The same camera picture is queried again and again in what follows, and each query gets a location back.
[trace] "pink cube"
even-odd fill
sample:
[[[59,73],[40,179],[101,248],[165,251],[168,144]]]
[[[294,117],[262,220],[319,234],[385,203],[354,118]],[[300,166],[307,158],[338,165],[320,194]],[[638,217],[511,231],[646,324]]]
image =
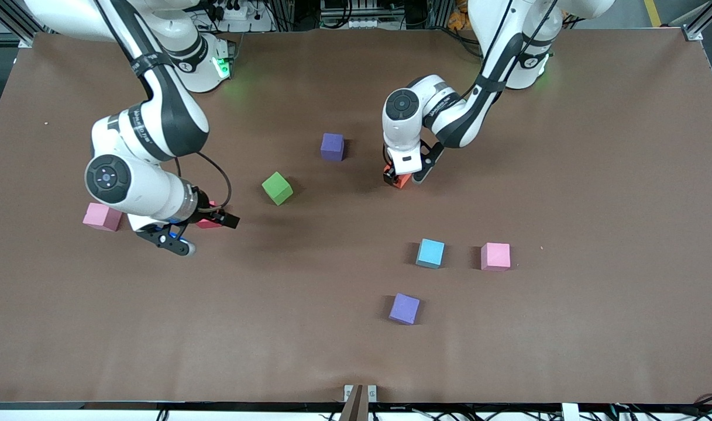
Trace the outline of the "pink cube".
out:
[[[121,212],[103,203],[89,203],[82,223],[102,231],[116,231],[119,228]]]
[[[503,272],[511,267],[509,245],[505,243],[486,243],[481,248],[481,270]]]
[[[211,200],[211,206],[215,206],[216,203]],[[199,221],[198,223],[195,224],[198,227],[201,227],[202,229],[208,229],[209,227],[220,227],[222,225],[216,224],[212,221],[208,221],[208,219],[203,219],[202,221]]]

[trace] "floor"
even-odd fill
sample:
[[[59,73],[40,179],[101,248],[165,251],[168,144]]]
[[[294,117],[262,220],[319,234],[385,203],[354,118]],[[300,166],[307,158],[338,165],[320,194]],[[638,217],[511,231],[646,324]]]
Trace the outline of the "floor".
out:
[[[603,16],[577,24],[576,29],[625,29],[626,27],[652,27],[648,5],[654,5],[657,19],[667,23],[700,6],[704,0],[616,0]],[[712,66],[712,24],[704,30],[704,49]],[[13,67],[16,49],[0,48],[0,96]]]
[[[646,5],[652,3],[660,23],[668,23],[702,5],[706,0],[616,0],[605,14],[577,24],[576,29],[616,29],[617,27],[652,27]],[[704,51],[712,66],[712,24],[703,32]]]

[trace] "green led light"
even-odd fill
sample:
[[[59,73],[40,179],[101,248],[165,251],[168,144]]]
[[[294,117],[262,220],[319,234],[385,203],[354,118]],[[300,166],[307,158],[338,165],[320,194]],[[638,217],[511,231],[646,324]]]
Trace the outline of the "green led light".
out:
[[[220,77],[227,78],[231,74],[230,69],[228,69],[228,61],[226,59],[217,59],[213,57],[213,64],[215,65]]]

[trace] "purple cube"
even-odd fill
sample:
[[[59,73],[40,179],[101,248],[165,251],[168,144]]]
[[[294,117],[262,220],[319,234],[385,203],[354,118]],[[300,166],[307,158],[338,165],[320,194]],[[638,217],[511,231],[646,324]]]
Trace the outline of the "purple cube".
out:
[[[345,152],[343,135],[324,133],[320,152],[322,152],[322,157],[328,161],[342,161]]]
[[[412,325],[415,323],[415,314],[418,312],[419,303],[421,303],[420,299],[397,294],[390,318],[396,322],[405,323],[405,325]]]

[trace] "black strap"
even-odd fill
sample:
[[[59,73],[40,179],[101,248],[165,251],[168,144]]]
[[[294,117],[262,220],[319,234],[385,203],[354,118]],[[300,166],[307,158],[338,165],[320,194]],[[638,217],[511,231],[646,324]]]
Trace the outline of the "black strap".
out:
[[[532,54],[522,53],[522,54],[520,55],[520,58],[519,58],[518,61],[520,62],[520,66],[522,67],[522,69],[528,69],[528,70],[529,70],[529,69],[535,68],[535,66],[537,66],[538,63],[540,63],[540,60],[544,59],[545,56],[547,56],[547,55],[548,55],[548,51],[547,51],[547,50],[546,50],[546,51],[543,51],[543,53],[537,54],[537,55],[535,55],[535,56],[533,56]],[[529,60],[530,58],[534,58],[535,61],[530,61],[530,62],[528,63],[528,60]]]
[[[484,77],[484,75],[478,74],[476,77],[476,85],[483,88],[486,92],[501,92],[506,88],[506,82],[503,80],[490,80]]]
[[[522,41],[524,41],[525,45],[527,45],[527,43],[530,43],[530,46],[550,46],[555,40],[556,37],[553,37],[550,40],[533,40],[526,34],[522,34]]]
[[[171,61],[171,57],[165,53],[150,53],[143,54],[138,58],[134,59],[129,63],[132,66],[132,71],[135,72],[137,77],[141,77],[145,72],[152,69],[155,66],[160,66],[166,64],[168,66],[173,66],[174,63]]]

